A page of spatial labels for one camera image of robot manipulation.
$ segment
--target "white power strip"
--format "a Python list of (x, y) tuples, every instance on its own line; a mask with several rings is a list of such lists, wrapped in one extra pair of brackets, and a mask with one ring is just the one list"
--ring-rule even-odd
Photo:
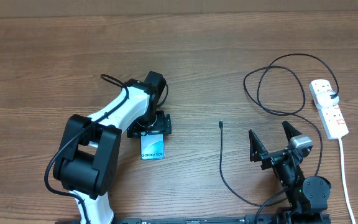
[(315, 80), (309, 84), (311, 95), (318, 109), (328, 139), (338, 139), (349, 133), (345, 120), (339, 109), (339, 96), (335, 94), (328, 80)]
[(349, 211), (352, 224), (356, 224), (353, 211), (347, 194), (346, 178), (345, 178), (345, 162), (342, 145), (342, 137), (349, 133), (345, 120), (339, 109), (339, 97), (331, 98), (335, 94), (328, 80), (314, 80), (309, 84), (310, 92), (313, 96), (313, 101), (317, 107), (324, 130), (326, 131), (328, 139), (338, 139), (339, 150), (341, 153), (341, 173), (342, 183), (345, 194), (347, 209)]

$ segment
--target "white cable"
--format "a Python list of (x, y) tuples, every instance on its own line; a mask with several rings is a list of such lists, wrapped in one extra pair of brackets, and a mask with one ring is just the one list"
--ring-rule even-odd
[(339, 142), (339, 151), (341, 152), (342, 184), (343, 184), (343, 191), (345, 193), (346, 206), (349, 211), (349, 215), (351, 216), (352, 224), (356, 224), (356, 220), (354, 219), (351, 203), (349, 201), (349, 196), (347, 195), (346, 178), (345, 178), (345, 161), (344, 161), (344, 156), (343, 156), (344, 153), (343, 153), (342, 139), (338, 138), (338, 142)]

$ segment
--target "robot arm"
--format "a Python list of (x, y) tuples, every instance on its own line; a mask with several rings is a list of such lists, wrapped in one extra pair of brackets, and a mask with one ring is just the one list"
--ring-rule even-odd
[[(162, 75), (155, 72), (150, 72), (144, 82), (134, 79), (125, 82), (124, 86), (129, 91), (125, 103), (89, 128), (56, 158), (53, 177), (62, 183), (64, 189), (84, 200), (92, 224), (111, 223), (114, 217), (108, 203), (107, 190), (116, 173), (121, 134), (127, 131), (129, 138), (139, 138), (146, 134), (171, 133), (169, 114), (156, 111), (165, 85)], [(105, 108), (88, 117), (74, 114), (67, 121), (60, 148), (92, 121), (117, 106), (125, 96), (126, 91), (123, 89)], [(79, 144), (96, 147), (95, 155), (78, 150)], [(80, 223), (85, 223), (82, 207), (78, 205), (78, 208), (82, 217)]]
[(255, 223), (331, 223), (327, 209), (331, 184), (317, 175), (304, 177), (300, 164), (313, 147), (312, 140), (296, 130), (288, 121), (283, 123), (288, 146), (285, 149), (268, 152), (256, 134), (250, 130), (250, 161), (262, 162), (262, 170), (272, 168), (281, 182), (289, 207), (278, 208), (275, 215), (246, 215), (247, 224)]

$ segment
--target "electrical outlet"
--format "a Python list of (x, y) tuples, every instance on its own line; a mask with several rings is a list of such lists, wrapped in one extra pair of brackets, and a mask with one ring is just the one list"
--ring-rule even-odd
[(314, 80), (309, 84), (309, 89), (317, 109), (339, 103), (338, 96), (333, 99), (331, 98), (331, 95), (335, 94), (335, 92), (328, 80)]
[(314, 80), (309, 84), (313, 101), (318, 109), (328, 139), (338, 139), (349, 133), (338, 102), (331, 99), (334, 93), (328, 80)]
[(328, 139), (338, 139), (349, 133), (339, 105), (318, 110)]

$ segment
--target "cable connector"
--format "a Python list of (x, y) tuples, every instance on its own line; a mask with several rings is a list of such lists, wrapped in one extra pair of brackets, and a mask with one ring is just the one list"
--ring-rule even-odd
[(309, 84), (309, 89), (317, 109), (334, 106), (339, 103), (339, 96), (333, 91), (328, 80), (314, 80)]

